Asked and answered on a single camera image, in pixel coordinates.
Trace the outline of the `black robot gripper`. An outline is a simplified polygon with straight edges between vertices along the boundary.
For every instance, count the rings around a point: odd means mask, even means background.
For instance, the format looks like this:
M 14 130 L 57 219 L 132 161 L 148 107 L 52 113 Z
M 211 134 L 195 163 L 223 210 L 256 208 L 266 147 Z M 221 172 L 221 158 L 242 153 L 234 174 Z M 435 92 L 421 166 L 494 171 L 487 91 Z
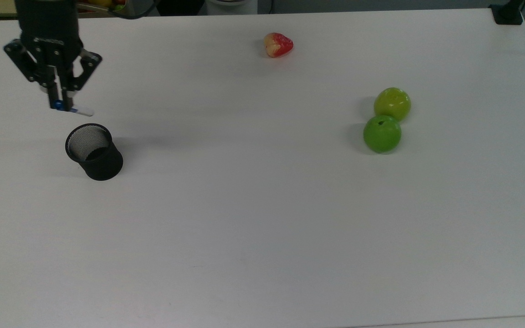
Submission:
M 36 36 L 22 32 L 3 47 L 6 55 L 31 83 L 37 83 L 46 93 L 50 108 L 57 110 L 60 100 L 56 80 L 64 90 L 64 110 L 73 110 L 73 98 L 89 81 L 103 58 L 84 49 L 79 35 Z M 82 72 L 75 76 L 74 62 L 80 58 Z

